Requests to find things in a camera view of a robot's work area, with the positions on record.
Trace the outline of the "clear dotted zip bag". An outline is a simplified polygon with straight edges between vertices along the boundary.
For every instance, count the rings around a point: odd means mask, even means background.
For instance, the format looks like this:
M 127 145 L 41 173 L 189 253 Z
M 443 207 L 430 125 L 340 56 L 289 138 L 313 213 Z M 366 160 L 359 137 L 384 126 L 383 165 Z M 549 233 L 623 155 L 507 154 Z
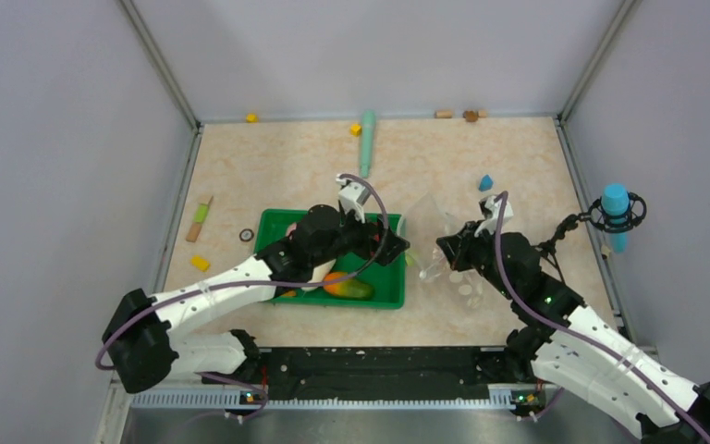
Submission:
M 430 192 L 398 222 L 401 236 L 410 243 L 405 252 L 407 271 L 422 300 L 468 313 L 483 306 L 484 290 L 476 273 L 456 271 L 450 265 L 462 226 Z

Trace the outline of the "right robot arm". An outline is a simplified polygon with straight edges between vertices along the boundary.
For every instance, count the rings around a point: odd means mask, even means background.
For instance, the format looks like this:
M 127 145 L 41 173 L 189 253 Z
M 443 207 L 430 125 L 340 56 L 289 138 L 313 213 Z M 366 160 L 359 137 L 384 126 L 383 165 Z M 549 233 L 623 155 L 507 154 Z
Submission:
M 477 272 L 524 323 L 507 338 L 512 378 L 555 384 L 642 443 L 710 443 L 710 382 L 679 376 L 629 342 L 542 269 L 541 254 L 523 235 L 495 237 L 469 222 L 435 243 L 452 270 Z

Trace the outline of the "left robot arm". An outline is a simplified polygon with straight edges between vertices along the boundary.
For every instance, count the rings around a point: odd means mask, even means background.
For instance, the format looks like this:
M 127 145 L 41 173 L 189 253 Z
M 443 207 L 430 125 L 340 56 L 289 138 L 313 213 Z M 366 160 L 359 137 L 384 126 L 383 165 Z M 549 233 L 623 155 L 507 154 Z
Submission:
M 285 236 L 244 262 L 186 287 L 147 294 L 125 294 L 102 335 L 98 368 L 115 371 L 129 394 L 152 389 L 169 376 L 215 372 L 248 382 L 259 371 L 259 350 L 242 329 L 214 341 L 209 354 L 186 337 L 209 322 L 292 290 L 315 289 L 340 258 L 355 255 L 362 265 L 344 275 L 351 281 L 373 266 L 389 267 L 410 247 L 387 215 L 370 218 L 326 204 L 301 214 Z

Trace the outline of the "green plastic tray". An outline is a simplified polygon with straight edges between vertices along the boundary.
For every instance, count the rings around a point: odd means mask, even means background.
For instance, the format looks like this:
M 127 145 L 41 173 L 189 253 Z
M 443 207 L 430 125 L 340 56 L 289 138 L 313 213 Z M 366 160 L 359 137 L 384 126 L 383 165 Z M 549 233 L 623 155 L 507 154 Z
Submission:
M 257 253 L 274 241 L 286 235 L 293 223 L 298 222 L 306 210 L 266 209 L 263 211 L 254 243 Z M 370 308 L 396 310 L 403 306 L 406 289 L 406 260 L 402 254 L 390 265 L 371 265 L 361 272 L 357 279 L 373 288 L 373 297 L 365 300 L 339 298 L 323 288 L 311 291 L 296 290 L 294 296 L 282 296 L 271 300 L 274 304 L 295 304 L 310 306 L 331 306 L 348 308 Z

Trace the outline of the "orange green mango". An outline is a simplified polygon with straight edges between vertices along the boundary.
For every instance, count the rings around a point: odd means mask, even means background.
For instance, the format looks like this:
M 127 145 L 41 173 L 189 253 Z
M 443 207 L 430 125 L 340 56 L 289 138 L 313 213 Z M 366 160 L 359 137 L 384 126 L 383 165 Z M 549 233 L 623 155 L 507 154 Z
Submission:
M 368 301 L 375 294 L 374 287 L 357 278 L 344 280 L 346 272 L 332 272 L 324 277 L 324 291 L 331 297 L 343 300 Z

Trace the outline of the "blue plastic piece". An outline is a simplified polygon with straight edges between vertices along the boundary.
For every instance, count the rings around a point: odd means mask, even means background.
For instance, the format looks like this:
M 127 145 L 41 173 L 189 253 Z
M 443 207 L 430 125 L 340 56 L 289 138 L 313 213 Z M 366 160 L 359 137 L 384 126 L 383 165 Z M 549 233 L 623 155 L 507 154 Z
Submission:
M 490 191 L 493 187 L 494 187 L 494 181 L 491 178 L 491 176 L 484 175 L 478 184 L 478 191 L 480 191 L 480 192 Z

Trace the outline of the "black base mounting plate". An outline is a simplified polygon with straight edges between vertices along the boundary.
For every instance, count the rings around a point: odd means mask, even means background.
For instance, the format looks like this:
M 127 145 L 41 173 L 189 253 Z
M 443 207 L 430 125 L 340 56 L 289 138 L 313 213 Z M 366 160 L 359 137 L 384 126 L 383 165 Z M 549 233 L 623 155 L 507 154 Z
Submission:
M 544 387 L 500 346 L 276 347 L 231 379 L 264 389 L 274 402 L 480 400 L 502 387 Z

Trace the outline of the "mint green marker pen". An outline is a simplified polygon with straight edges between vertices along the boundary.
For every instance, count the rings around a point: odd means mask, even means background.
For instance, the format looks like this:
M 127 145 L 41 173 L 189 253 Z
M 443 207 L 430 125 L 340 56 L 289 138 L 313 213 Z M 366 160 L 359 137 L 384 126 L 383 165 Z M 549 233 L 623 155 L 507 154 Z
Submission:
M 373 164 L 373 144 L 376 126 L 376 113 L 372 109 L 361 115 L 359 173 L 364 179 L 370 177 Z

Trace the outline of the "brown wooden piece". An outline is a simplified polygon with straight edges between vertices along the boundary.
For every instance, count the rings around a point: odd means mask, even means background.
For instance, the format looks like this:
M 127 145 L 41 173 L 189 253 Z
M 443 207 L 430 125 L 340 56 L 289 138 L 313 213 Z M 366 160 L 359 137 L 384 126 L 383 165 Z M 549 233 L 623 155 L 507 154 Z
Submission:
M 465 110 L 462 112 L 462 118 L 469 123 L 473 123 L 479 120 L 480 113 L 477 110 Z

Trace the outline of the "blue microphone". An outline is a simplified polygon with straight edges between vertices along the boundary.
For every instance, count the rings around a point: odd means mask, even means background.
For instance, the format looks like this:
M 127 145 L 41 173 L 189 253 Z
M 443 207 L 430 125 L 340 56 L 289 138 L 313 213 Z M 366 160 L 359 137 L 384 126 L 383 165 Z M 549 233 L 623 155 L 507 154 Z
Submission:
M 601 204 L 607 215 L 606 223 L 609 226 L 623 223 L 630 209 L 630 198 L 627 189 L 619 183 L 606 185 L 601 196 Z M 625 252 L 628 244 L 626 232 L 610 233 L 609 240 L 614 253 Z

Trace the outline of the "yellow lego brick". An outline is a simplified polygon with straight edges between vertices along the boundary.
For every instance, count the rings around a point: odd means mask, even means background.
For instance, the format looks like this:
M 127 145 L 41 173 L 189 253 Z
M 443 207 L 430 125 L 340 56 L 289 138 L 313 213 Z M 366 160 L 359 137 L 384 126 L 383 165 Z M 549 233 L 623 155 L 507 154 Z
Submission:
M 193 255 L 190 258 L 190 264 L 201 272 L 206 272 L 211 266 L 209 261 L 199 255 Z

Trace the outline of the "wooden green block stick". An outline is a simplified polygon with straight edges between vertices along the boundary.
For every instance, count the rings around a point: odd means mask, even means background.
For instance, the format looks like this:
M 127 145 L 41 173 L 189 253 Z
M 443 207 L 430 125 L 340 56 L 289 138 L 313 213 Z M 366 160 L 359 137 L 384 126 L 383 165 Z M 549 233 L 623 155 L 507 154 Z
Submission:
M 203 224 L 208 216 L 213 200 L 214 196 L 212 194 L 203 195 L 198 200 L 185 241 L 194 243 L 200 237 Z

